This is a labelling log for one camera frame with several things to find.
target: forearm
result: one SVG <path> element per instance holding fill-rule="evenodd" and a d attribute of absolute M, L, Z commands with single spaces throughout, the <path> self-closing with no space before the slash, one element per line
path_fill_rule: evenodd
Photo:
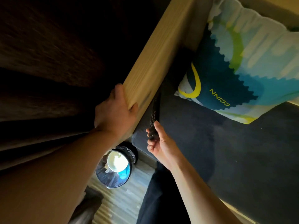
<path fill-rule="evenodd" d="M 67 223 L 98 162 L 117 140 L 93 132 L 2 176 L 0 222 Z"/>
<path fill-rule="evenodd" d="M 171 173 L 192 223 L 240 223 L 185 158 L 172 165 Z"/>

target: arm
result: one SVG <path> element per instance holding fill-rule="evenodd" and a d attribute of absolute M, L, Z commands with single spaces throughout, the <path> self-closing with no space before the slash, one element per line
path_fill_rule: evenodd
<path fill-rule="evenodd" d="M 173 139 L 155 122 L 158 142 L 148 140 L 148 150 L 171 171 L 192 223 L 240 224 L 183 156 Z"/>
<path fill-rule="evenodd" d="M 134 124 L 123 86 L 95 109 L 87 136 L 0 177 L 0 223 L 67 223 L 103 155 Z"/>

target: dark pants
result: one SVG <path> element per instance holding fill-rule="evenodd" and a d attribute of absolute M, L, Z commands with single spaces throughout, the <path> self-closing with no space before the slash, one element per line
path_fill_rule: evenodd
<path fill-rule="evenodd" d="M 190 223 L 182 197 L 170 171 L 161 163 L 144 196 L 137 224 Z"/>

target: finger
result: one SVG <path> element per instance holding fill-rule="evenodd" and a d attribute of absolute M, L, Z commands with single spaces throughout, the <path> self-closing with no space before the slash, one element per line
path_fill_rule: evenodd
<path fill-rule="evenodd" d="M 138 112 L 138 103 L 136 102 L 135 104 L 133 104 L 132 108 L 131 108 L 131 113 L 136 116 L 137 112 Z"/>
<path fill-rule="evenodd" d="M 152 145 L 148 145 L 147 146 L 147 150 L 150 152 L 150 153 L 153 153 L 154 151 L 154 147 Z"/>
<path fill-rule="evenodd" d="M 152 146 L 155 146 L 156 142 L 155 141 L 152 141 L 150 139 L 147 140 L 147 144 L 148 145 L 152 145 Z"/>
<path fill-rule="evenodd" d="M 115 89 L 115 99 L 125 100 L 123 85 L 122 84 L 117 84 L 117 85 L 115 85 L 114 89 Z"/>
<path fill-rule="evenodd" d="M 155 121 L 155 122 L 154 122 L 154 125 L 155 125 L 155 129 L 156 129 L 156 131 L 157 131 L 158 134 L 159 134 L 159 138 L 160 138 L 161 140 L 165 140 L 166 137 L 167 137 L 167 134 L 166 134 L 166 132 L 165 132 L 163 126 L 162 126 L 158 121 Z"/>
<path fill-rule="evenodd" d="M 111 90 L 109 98 L 108 99 L 115 99 L 115 90 Z"/>

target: brown curtain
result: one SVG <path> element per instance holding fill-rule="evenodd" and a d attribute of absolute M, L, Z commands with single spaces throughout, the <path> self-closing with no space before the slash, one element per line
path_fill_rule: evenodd
<path fill-rule="evenodd" d="M 156 15 L 152 0 L 1 0 L 0 170 L 90 131 Z"/>

